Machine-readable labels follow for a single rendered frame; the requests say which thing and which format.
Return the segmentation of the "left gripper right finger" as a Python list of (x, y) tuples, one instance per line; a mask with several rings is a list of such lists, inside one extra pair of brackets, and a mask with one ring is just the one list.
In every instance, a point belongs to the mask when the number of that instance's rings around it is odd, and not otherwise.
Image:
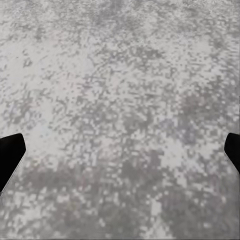
[(235, 165), (240, 173), (240, 135), (236, 133), (229, 133), (227, 135), (224, 151)]

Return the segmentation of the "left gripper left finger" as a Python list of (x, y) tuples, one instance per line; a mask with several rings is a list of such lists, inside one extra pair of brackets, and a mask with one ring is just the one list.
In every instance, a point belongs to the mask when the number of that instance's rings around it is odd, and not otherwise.
[(22, 133), (0, 138), (0, 193), (25, 153), (26, 144)]

